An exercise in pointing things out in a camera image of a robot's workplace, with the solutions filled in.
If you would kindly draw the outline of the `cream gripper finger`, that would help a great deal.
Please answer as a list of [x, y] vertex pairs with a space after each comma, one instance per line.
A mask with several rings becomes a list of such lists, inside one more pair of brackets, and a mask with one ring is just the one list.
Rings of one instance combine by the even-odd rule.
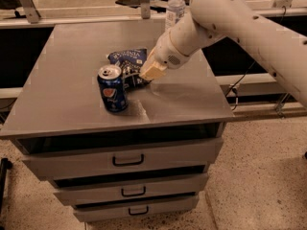
[[152, 81], [163, 76], [163, 67], [158, 62], [146, 61], [141, 67], [139, 77], [146, 80]]

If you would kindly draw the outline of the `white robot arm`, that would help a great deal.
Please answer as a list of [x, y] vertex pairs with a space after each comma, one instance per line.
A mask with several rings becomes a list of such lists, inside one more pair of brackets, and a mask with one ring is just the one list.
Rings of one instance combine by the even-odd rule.
[[244, 0], [190, 0], [190, 11], [166, 30], [141, 67], [152, 81], [178, 69], [199, 49], [228, 37], [307, 106], [307, 36], [253, 11]]

